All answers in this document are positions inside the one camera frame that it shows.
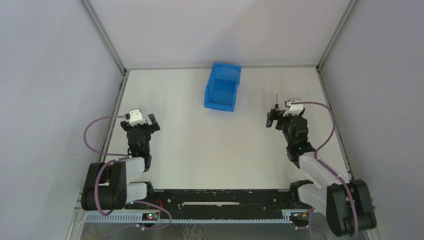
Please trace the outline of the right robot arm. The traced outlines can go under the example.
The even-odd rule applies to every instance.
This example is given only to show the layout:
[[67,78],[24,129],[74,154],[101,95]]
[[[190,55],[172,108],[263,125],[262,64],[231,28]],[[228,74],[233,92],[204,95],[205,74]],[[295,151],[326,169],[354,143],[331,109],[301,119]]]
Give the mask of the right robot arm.
[[275,104],[266,115],[266,127],[276,123],[276,130],[284,135],[288,160],[312,178],[291,183],[294,198],[322,213],[338,237],[355,237],[361,231],[375,229],[378,223],[367,184],[338,173],[319,156],[309,142],[304,112],[301,104],[286,110]]

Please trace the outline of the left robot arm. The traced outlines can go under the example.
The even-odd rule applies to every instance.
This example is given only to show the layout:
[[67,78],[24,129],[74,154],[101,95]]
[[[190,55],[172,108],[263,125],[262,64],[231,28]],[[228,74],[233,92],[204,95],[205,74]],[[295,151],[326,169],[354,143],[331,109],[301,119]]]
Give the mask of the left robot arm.
[[85,211],[98,211],[107,216],[113,210],[121,210],[127,203],[147,199],[153,193],[152,184],[131,182],[129,177],[147,172],[151,167],[150,140],[161,128],[154,114],[150,123],[139,110],[121,115],[120,126],[126,133],[126,154],[118,159],[89,165],[81,195],[81,207]]

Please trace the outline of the black yellow screwdriver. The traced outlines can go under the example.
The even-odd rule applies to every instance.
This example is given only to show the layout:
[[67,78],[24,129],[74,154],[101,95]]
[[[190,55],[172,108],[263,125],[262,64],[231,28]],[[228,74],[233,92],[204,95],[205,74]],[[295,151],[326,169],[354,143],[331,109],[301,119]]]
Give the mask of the black yellow screwdriver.
[[278,94],[275,95],[275,105],[274,105],[274,110],[276,112],[279,111],[279,104],[278,104]]

